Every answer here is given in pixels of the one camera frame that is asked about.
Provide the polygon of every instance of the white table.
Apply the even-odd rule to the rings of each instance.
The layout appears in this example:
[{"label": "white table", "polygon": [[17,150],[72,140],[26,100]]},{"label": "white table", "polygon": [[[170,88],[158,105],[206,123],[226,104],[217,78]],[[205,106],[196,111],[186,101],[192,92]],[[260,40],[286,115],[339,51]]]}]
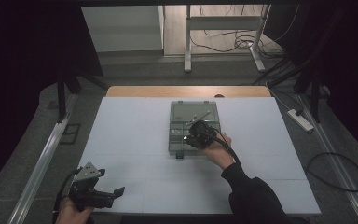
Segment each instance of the white table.
[{"label": "white table", "polygon": [[121,214],[230,214],[229,184],[205,157],[177,160],[168,151],[171,101],[215,101],[222,131],[245,173],[266,181],[289,215],[320,209],[274,98],[104,97],[79,166],[106,169],[96,185],[126,187],[112,208]]}]

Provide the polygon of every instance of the wooden table edge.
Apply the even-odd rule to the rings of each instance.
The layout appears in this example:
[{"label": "wooden table edge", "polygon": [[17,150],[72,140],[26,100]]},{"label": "wooden table edge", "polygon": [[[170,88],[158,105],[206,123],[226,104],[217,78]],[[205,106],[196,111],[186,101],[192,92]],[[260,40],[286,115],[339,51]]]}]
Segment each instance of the wooden table edge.
[{"label": "wooden table edge", "polygon": [[265,86],[112,86],[106,97],[270,97]]}]

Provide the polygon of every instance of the black sleeve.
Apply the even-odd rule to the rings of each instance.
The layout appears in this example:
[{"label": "black sleeve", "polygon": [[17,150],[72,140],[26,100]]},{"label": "black sleeve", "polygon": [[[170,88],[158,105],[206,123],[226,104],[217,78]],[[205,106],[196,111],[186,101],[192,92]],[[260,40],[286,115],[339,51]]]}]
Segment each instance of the black sleeve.
[{"label": "black sleeve", "polygon": [[228,166],[222,177],[232,188],[229,203],[237,223],[291,223],[266,182],[249,178],[237,163]]}]

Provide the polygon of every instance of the wall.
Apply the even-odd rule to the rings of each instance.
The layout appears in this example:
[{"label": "wall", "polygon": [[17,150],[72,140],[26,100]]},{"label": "wall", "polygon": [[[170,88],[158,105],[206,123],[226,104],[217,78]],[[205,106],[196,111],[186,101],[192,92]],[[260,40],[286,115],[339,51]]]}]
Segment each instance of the wall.
[{"label": "wall", "polygon": [[97,52],[162,49],[158,6],[82,7]]}]

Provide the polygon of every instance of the gray tray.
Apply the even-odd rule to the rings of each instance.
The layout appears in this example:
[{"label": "gray tray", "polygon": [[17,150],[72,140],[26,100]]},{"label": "gray tray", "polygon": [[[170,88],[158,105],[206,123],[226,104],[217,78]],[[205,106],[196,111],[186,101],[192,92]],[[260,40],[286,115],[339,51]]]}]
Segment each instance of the gray tray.
[{"label": "gray tray", "polygon": [[190,102],[174,101],[171,102],[170,118],[170,155],[182,159],[184,156],[200,156],[196,148],[186,144],[184,137],[189,135],[188,129],[191,127],[191,121],[202,119],[210,126],[220,131],[219,115],[217,114],[216,102]]}]

